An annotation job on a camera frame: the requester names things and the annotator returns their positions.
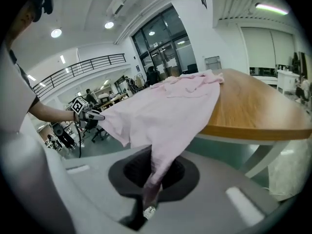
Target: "doorway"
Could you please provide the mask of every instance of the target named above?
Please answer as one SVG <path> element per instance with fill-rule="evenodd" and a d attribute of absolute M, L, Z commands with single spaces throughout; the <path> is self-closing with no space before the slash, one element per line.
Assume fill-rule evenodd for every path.
<path fill-rule="evenodd" d="M 151 55 L 161 80 L 170 76 L 179 77 L 182 74 L 176 49 L 171 42 L 154 50 Z"/>

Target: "robotic arm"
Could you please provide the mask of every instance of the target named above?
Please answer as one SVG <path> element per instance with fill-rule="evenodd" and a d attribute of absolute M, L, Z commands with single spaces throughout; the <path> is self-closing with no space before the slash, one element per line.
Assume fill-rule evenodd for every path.
<path fill-rule="evenodd" d="M 81 97 L 76 98 L 71 109 L 78 114 L 80 128 L 85 128 L 90 120 L 105 120 L 105 116 L 100 115 L 97 110 L 92 110 L 92 106 Z"/>

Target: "white table leg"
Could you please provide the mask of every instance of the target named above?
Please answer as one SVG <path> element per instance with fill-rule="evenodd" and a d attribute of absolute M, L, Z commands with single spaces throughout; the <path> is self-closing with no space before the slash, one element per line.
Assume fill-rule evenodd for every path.
<path fill-rule="evenodd" d="M 247 177 L 253 177 L 265 169 L 284 150 L 289 141 L 277 141 L 272 146 L 260 145 L 240 170 Z"/>

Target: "table edge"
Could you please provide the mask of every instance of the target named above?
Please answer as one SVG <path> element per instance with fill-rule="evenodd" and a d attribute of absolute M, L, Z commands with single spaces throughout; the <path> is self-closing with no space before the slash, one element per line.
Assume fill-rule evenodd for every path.
<path fill-rule="evenodd" d="M 312 128 L 283 130 L 207 125 L 199 134 L 236 139 L 279 141 L 307 139 L 312 134 Z"/>

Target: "black cable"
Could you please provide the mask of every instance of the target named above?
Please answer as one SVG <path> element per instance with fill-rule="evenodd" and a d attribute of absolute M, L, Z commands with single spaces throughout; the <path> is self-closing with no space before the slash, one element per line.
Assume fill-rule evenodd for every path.
<path fill-rule="evenodd" d="M 76 113 L 75 112 L 74 112 L 74 125 L 75 125 L 76 130 L 77 130 L 78 135 L 79 135 L 79 158 L 81 158 L 81 135 L 80 135 L 80 131 L 79 131 L 78 126 L 77 126 Z"/>

